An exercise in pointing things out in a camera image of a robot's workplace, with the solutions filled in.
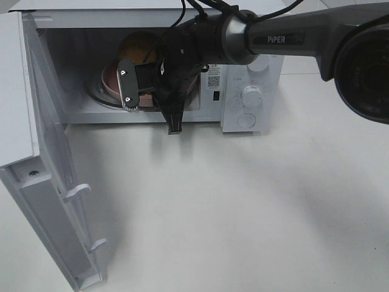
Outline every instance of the black cable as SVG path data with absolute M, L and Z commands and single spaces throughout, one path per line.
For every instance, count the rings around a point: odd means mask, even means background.
M 238 17 L 240 20 L 242 20 L 246 23 L 260 23 L 260 22 L 265 21 L 267 19 L 271 19 L 271 18 L 280 16 L 282 14 L 285 14 L 285 13 L 291 11 L 296 6 L 298 6 L 300 3 L 302 3 L 304 0 L 296 0 L 291 5 L 283 8 L 279 11 L 276 11 L 276 12 L 273 12 L 273 13 L 270 13 L 267 15 L 263 15 L 263 16 L 247 16 L 247 15 L 241 13 L 240 11 L 238 11 L 237 9 L 235 9 L 234 7 L 232 7 L 230 4 L 224 2 L 223 0 L 198 0 L 198 1 L 208 5 L 210 7 L 216 8 L 219 11 L 223 11 L 223 9 L 228 10 L 229 12 L 233 13 L 236 17 Z
M 154 43 L 154 45 L 151 47 L 151 49 L 147 52 L 146 57 L 143 59 L 143 63 L 147 62 L 148 57 L 150 57 L 150 55 L 153 52 L 153 50 L 155 50 L 155 48 L 158 46 L 159 42 L 166 36 L 166 34 L 169 32 L 169 30 L 171 30 L 172 28 L 176 27 L 182 21 L 182 19 L 184 18 L 185 12 L 187 11 L 187 5 L 185 4 L 185 0 L 181 0 L 181 3 L 182 3 L 182 12 L 181 12 L 180 17 Z
M 198 4 L 195 0 L 187 0 L 187 1 L 194 9 L 196 9 L 199 12 L 201 18 L 207 17 L 204 8 L 202 8 L 200 4 Z
M 301 4 L 304 0 L 296 0 L 295 2 L 293 2 L 291 5 L 285 7 L 284 9 L 281 9 L 279 11 L 276 11 L 276 12 L 273 12 L 273 13 L 270 13 L 268 15 L 263 15 L 263 16 L 259 16 L 259 17 L 256 17 L 253 22 L 254 23 L 260 23 L 261 21 L 264 21 L 264 20 L 267 20 L 267 19 L 271 19 L 271 18 L 275 18 L 277 16 L 280 16 L 282 14 L 285 14 L 289 11 L 291 11 L 292 9 L 294 9 L 296 6 L 298 6 L 299 4 Z

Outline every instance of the microwave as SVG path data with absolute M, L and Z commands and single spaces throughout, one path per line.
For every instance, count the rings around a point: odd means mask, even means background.
M 268 13 L 281 0 L 240 1 Z M 206 9 L 209 15 L 218 13 Z M 180 1 L 22 0 L 0 15 L 0 178 L 74 291 L 102 280 L 83 194 L 64 129 L 72 123 L 162 123 L 145 101 L 129 113 L 96 101 L 114 99 L 104 72 L 130 35 L 161 35 Z M 185 19 L 196 15 L 188 9 Z M 245 66 L 209 64 L 198 77 L 185 122 L 219 122 L 222 132 L 269 130 L 283 57 L 261 55 Z

